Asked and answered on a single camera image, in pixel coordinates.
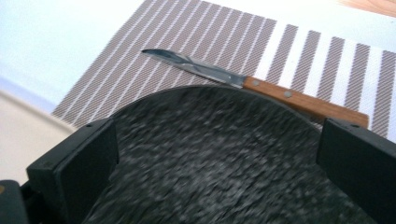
white stripe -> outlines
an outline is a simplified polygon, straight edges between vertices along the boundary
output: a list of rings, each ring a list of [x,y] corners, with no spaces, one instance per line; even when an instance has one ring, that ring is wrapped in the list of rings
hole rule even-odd
[[[117,46],[111,51],[110,55],[106,58],[105,62],[102,63],[102,65],[99,67],[99,69],[95,72],[95,74],[91,77],[90,81],[88,82],[87,85],[84,86],[82,91],[80,91],[77,95],[77,97],[73,100],[72,104],[67,107],[67,109],[64,111],[64,113],[61,115],[61,119],[64,119],[64,116],[69,113],[70,109],[73,107],[73,105],[76,103],[76,101],[79,99],[79,97],[82,95],[82,93],[87,90],[87,88],[91,85],[92,81],[97,77],[97,75],[102,71],[102,69],[107,65],[108,61],[113,57],[115,52],[119,49],[123,41],[126,39],[126,37],[132,32],[132,30],[136,27],[136,25],[142,21],[143,18],[145,18],[146,14],[149,12],[149,10],[152,8],[154,5],[155,1],[152,1],[152,3],[149,5],[149,7],[146,9],[146,11],[143,13],[141,17],[137,20],[137,22],[128,30],[128,32],[125,34],[125,36],[122,38],[121,41],[117,44]],[[158,10],[161,10],[163,8],[164,3],[160,6]]]
[[[336,105],[344,105],[347,97],[347,86],[349,83],[350,73],[352,71],[353,60],[355,56],[356,42],[346,40],[344,43],[343,53],[338,65],[337,75],[332,89],[332,98],[330,102]]]
[[[389,114],[388,139],[396,143],[396,79],[393,80],[392,101]]]
[[[287,24],[281,21],[276,23],[274,31],[268,41],[267,48],[262,55],[259,66],[254,74],[254,77],[265,80],[270,70],[271,64],[274,60],[277,48],[282,40]]]
[[[206,16],[207,12],[209,11],[209,9],[210,9],[212,6],[213,6],[213,4],[209,4],[209,7],[206,9],[204,15],[203,15],[203,16],[201,17],[201,19],[198,21],[199,24],[202,23],[202,20],[204,19],[204,17]],[[202,41],[205,39],[207,33],[209,32],[209,29],[212,27],[213,23],[215,22],[215,20],[216,20],[216,18],[218,17],[218,15],[219,15],[220,12],[221,12],[221,7],[218,8],[218,11],[216,12],[215,17],[210,21],[209,25],[206,27],[206,29],[205,29],[205,31],[204,31],[204,34],[201,36],[201,38],[199,38],[198,43],[195,44],[195,48],[192,50],[191,55],[194,55],[195,52],[198,50],[198,48],[200,47]],[[190,40],[192,34],[195,34],[197,28],[198,28],[198,25],[196,25],[196,26],[194,27],[193,31],[191,32],[191,34],[190,34],[190,36],[189,36],[189,40]],[[169,68],[166,70],[166,73],[165,73],[166,76],[168,75],[168,73],[169,73],[170,70],[171,70],[171,67],[169,67]],[[194,81],[194,78],[195,78],[195,77],[196,77],[196,76],[191,76],[189,85]],[[164,77],[161,78],[161,81],[160,81],[160,83],[158,83],[158,85],[157,85],[157,87],[155,88],[155,90],[158,90],[158,88],[160,87],[160,85],[163,83],[163,80],[164,80]]]
[[[280,76],[279,86],[290,88],[291,82],[293,81],[297,64],[300,61],[300,57],[303,53],[306,38],[308,36],[308,29],[299,28],[294,38],[293,45],[291,46],[288,59],[286,60],[285,67]]]
[[[169,17],[169,15],[171,14],[171,12],[173,11],[173,9],[175,8],[175,6],[177,5],[177,2],[175,2],[172,6],[172,8],[165,14],[165,17],[161,20],[161,22],[156,26],[155,30],[151,32],[151,35],[148,37],[148,39],[146,40],[145,43],[143,43],[142,45],[142,49],[144,49],[146,47],[146,45],[149,43],[150,39],[152,37],[154,37],[157,34],[157,31],[160,29],[161,25],[163,24],[163,22]],[[134,64],[134,61],[136,61],[137,57],[139,56],[139,54],[136,54],[134,56],[134,59],[128,64],[128,66],[124,69],[124,71],[122,72],[122,76],[124,76],[126,74],[126,72],[129,70],[129,68]],[[149,57],[147,57],[147,59],[145,60],[144,64],[140,66],[139,70],[136,72],[137,74],[140,74],[140,72],[142,71],[142,69],[146,66],[147,62],[149,61]],[[111,110],[109,111],[108,115],[110,116],[117,108],[117,106],[120,104],[121,100],[123,99],[123,97],[125,96],[126,92],[131,88],[132,84],[134,83],[134,81],[136,80],[136,78],[138,77],[138,75],[135,75],[128,83],[128,85],[124,88],[121,96],[118,97],[117,102],[113,105],[113,107],[111,108]]]
[[[369,116],[370,130],[373,125],[376,89],[381,70],[381,62],[382,49],[370,48],[366,74],[364,76],[363,87],[361,90],[361,104],[359,106],[359,111]]]
[[[117,60],[116,64],[111,68],[110,72],[108,72],[106,74],[106,77],[102,80],[102,82],[99,84],[99,86],[96,88],[95,92],[91,95],[90,99],[85,103],[85,105],[82,107],[82,109],[78,112],[78,114],[76,115],[75,119],[72,121],[72,124],[75,124],[76,121],[79,119],[79,117],[82,115],[82,113],[85,111],[85,109],[87,108],[87,106],[91,103],[92,99],[95,97],[95,95],[97,94],[97,92],[99,92],[99,90],[102,89],[103,85],[106,83],[107,79],[111,76],[111,74],[114,72],[114,70],[116,70],[116,68],[119,66],[120,62],[125,58],[125,56],[129,53],[129,50],[132,48],[132,46],[134,45],[134,43],[139,39],[139,37],[143,34],[143,32],[149,27],[149,25],[151,24],[151,22],[154,20],[154,18],[160,13],[160,11],[162,10],[164,6],[164,3],[161,5],[161,7],[155,12],[154,16],[151,17],[151,19],[148,21],[148,23],[145,25],[145,27],[143,27],[141,33],[134,39],[134,42],[128,47],[127,50],[125,50],[125,52],[122,54],[122,56]],[[112,90],[115,89],[116,84],[114,84],[112,86],[112,88],[110,89],[110,91],[107,93],[107,96],[110,95],[110,93],[112,92]]]
[[[194,10],[192,11],[192,13],[190,14],[190,16],[184,21],[183,26],[178,30],[177,34],[175,36],[180,36],[181,32],[186,28],[187,24],[189,24],[192,16],[195,14],[196,10],[198,9],[198,7],[202,4],[202,2],[200,1],[198,3],[198,5],[195,6]],[[172,29],[172,27],[175,25],[176,21],[178,21],[179,16],[181,15],[181,12],[184,11],[185,8],[183,7],[182,10],[180,10],[180,13],[177,15],[177,18],[175,19],[175,21],[172,23],[172,25],[168,28],[168,30],[166,31],[166,34],[163,35],[163,38],[157,43],[157,45],[155,46],[155,48],[158,48],[160,46],[160,43],[163,42],[163,39],[165,38],[166,35],[168,35],[169,31]],[[187,40],[185,40],[182,48],[184,49],[187,45],[187,43],[190,41],[192,34],[194,33],[194,31],[192,31],[189,35],[189,37],[187,38]],[[169,44],[168,48],[171,48],[175,42],[176,42],[177,38],[174,38],[173,41]],[[145,79],[145,82],[143,84],[143,86],[140,87],[139,91],[137,92],[137,94],[134,96],[133,101],[135,101],[141,94],[142,90],[145,89],[146,85],[148,84],[149,80],[151,79],[152,75],[155,74],[155,71],[158,68],[158,65],[155,67],[155,69],[153,69],[151,71],[151,73],[149,74],[148,78]]]
[[[238,20],[236,21],[236,23],[233,25],[233,29],[231,30],[231,33],[227,36],[227,39],[225,40],[225,43],[222,45],[222,48],[220,50],[220,53],[218,54],[218,57],[215,60],[214,65],[217,65],[224,53],[224,50],[226,49],[227,46],[229,46],[231,37],[233,36],[233,34],[235,33],[236,27],[238,26],[239,22],[241,22],[242,16],[244,15],[243,12],[239,12],[239,17]]]
[[[250,49],[248,50],[247,57],[245,58],[244,63],[241,66],[241,69],[239,69],[239,72],[238,72],[239,74],[242,74],[243,71],[245,70],[245,67],[248,64],[248,61],[250,60],[250,55],[253,52],[253,49],[256,47],[257,40],[259,40],[259,36],[262,33],[262,28],[264,27],[264,25],[265,25],[265,19],[262,20],[262,24],[260,26],[260,30],[259,30],[259,32],[257,32],[256,36],[254,37],[253,43],[250,46]]]
[[[166,20],[166,18],[169,16],[170,12],[175,8],[175,6],[176,6],[176,4],[173,5],[173,7],[168,11],[168,13],[166,13],[166,16],[165,16],[165,18],[162,20],[162,22]],[[158,47],[159,44],[164,40],[165,36],[169,33],[170,29],[175,25],[177,19],[180,17],[181,12],[182,12],[183,10],[180,10],[180,12],[177,14],[177,18],[171,23],[169,29],[168,29],[168,30],[166,31],[166,33],[163,35],[162,39],[157,43],[157,47]],[[139,37],[143,34],[144,31],[145,31],[145,29],[142,30],[142,31],[140,32]],[[114,70],[115,70],[115,69],[118,67],[118,65],[120,64],[121,60],[125,57],[125,55],[126,55],[126,54],[131,50],[131,48],[134,46],[134,43],[131,44],[131,45],[128,47],[128,49],[127,49],[127,50],[125,51],[125,53],[122,55],[122,57],[120,58],[120,60],[117,61],[116,65],[112,68],[112,70],[109,72],[109,74],[112,74],[112,73],[114,72]],[[105,102],[107,101],[107,99],[108,99],[108,97],[110,96],[110,94],[116,89],[116,87],[118,86],[119,82],[120,82],[120,81],[122,80],[122,78],[125,76],[126,71],[129,70],[129,68],[130,68],[131,65],[136,61],[136,59],[137,59],[137,55],[134,56],[134,58],[133,58],[133,59],[131,60],[131,62],[128,64],[127,68],[124,69],[123,72],[122,72],[122,74],[117,78],[116,82],[113,84],[113,86],[111,87],[111,89],[107,92],[105,98],[101,101],[101,104],[99,104],[99,106],[96,107],[96,109],[95,109],[94,113],[91,115],[89,121],[92,121],[92,120],[95,118],[96,114],[99,112],[99,110],[100,110],[100,109],[102,108],[102,106],[105,104]],[[157,64],[157,65],[155,66],[155,69],[153,69],[153,71],[151,72],[150,77],[152,76],[152,74],[154,73],[154,71],[157,69],[158,65],[159,65],[159,64]]]
[[[307,95],[317,97],[321,76],[323,74],[331,42],[331,36],[320,36],[314,61],[312,62],[311,71],[309,72],[309,76],[304,87],[304,93]]]
[[[216,40],[219,38],[219,35],[222,33],[222,30],[224,29],[224,25],[227,23],[228,19],[230,19],[231,13],[233,12],[231,9],[229,9],[230,11],[227,14],[227,17],[225,18],[225,20],[222,22],[222,25],[220,26],[219,30],[216,33],[215,38],[212,40],[212,42],[210,43],[209,48],[207,48],[207,51],[204,55],[203,60],[207,57],[207,55],[209,54],[209,51],[213,48],[213,45],[215,44]],[[183,71],[180,71],[177,75],[177,78],[175,79],[174,83],[172,84],[172,87],[175,87],[178,80],[180,79],[181,74],[183,74]]]
[[[239,49],[242,46],[242,43],[245,40],[245,37],[247,36],[248,30],[250,29],[251,23],[253,23],[254,20],[254,16],[251,16],[250,21],[248,22],[247,27],[245,28],[244,33],[242,34],[242,36],[239,38],[239,42],[238,45],[236,46],[236,49],[233,51],[233,56],[231,57],[231,60],[228,62],[226,69],[230,69],[231,64],[233,64],[233,60],[235,59],[236,55],[238,54]]]
[[[210,21],[209,25],[206,27],[204,34],[203,34],[202,37],[199,39],[198,43],[195,45],[195,48],[194,48],[194,50],[192,51],[192,54],[191,54],[191,55],[194,55],[195,52],[198,50],[198,48],[201,46],[202,41],[205,39],[207,33],[209,32],[210,28],[213,26],[213,23],[215,22],[215,20],[218,18],[220,12],[221,12],[221,7],[219,7],[218,11],[216,12],[215,17]],[[191,79],[190,79],[190,81],[189,81],[189,85],[195,80],[196,77],[197,77],[197,76],[191,76]]]

black pan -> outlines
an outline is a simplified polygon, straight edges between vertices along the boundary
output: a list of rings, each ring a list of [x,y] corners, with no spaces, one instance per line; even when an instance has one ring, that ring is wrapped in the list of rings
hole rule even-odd
[[[113,116],[120,164],[85,223],[372,223],[315,163],[319,130],[262,95],[152,94]]]

wooden knife handle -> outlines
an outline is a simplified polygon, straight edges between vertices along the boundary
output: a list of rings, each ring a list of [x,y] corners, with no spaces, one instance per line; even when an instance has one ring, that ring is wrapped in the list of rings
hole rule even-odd
[[[243,84],[243,88],[275,98],[296,110],[308,113],[316,119],[344,119],[351,123],[358,124],[361,127],[368,127],[369,118],[365,114],[347,109],[340,105],[334,105],[297,91],[279,87],[255,77],[247,77]]]

woven placemat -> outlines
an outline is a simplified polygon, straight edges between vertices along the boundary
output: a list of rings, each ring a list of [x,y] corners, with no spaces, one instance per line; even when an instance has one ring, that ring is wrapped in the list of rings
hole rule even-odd
[[[53,115],[77,127],[156,91],[211,81],[156,62],[170,49],[359,110],[396,141],[396,54],[199,0],[147,0]]]

steak knife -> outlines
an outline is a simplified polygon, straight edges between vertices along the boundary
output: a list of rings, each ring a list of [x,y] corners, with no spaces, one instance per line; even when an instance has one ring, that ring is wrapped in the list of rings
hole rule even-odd
[[[210,63],[166,49],[143,49],[143,53],[182,70],[207,77],[236,88],[243,88],[270,96],[283,104],[304,112],[319,121],[326,118],[343,119],[363,128],[368,127],[368,116],[358,111],[335,105],[319,98],[302,94],[272,83],[227,71]]]

